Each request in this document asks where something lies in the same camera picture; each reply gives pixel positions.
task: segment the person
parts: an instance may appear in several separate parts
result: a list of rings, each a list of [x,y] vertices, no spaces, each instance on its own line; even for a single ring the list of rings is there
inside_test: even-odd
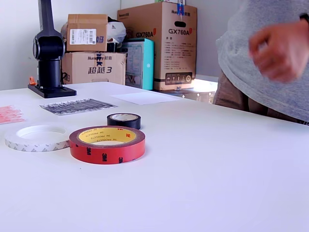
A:
[[[214,104],[308,124],[306,12],[308,0],[243,0],[217,40],[222,75]]]

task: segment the white tape roll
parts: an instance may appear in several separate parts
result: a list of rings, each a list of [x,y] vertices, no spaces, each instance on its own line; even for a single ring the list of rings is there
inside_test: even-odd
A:
[[[55,136],[45,136],[46,138],[42,136],[51,132]],[[5,144],[14,150],[25,152],[57,151],[70,146],[70,133],[71,131],[68,131],[59,123],[32,125],[7,132],[5,134]]]

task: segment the black metal base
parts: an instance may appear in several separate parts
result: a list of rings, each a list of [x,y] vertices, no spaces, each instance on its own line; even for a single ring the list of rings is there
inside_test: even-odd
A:
[[[39,94],[43,98],[61,98],[75,96],[76,90],[67,87],[56,87],[56,88],[39,88],[37,86],[28,85],[28,88],[33,92]]]

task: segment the brown pants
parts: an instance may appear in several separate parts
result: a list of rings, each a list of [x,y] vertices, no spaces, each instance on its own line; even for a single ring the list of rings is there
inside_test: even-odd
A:
[[[240,90],[238,90],[228,80],[228,78],[223,72],[221,77],[219,78],[218,90],[214,98],[214,104],[263,116],[274,117],[290,122],[307,124],[304,121],[279,113],[250,99]]]

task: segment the red double-sided tape roll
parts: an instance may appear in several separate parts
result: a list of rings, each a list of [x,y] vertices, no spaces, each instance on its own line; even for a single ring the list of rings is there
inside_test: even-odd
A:
[[[118,145],[96,145],[111,141]],[[76,159],[94,164],[130,162],[145,153],[145,134],[137,129],[100,126],[80,129],[70,135],[70,151]]]

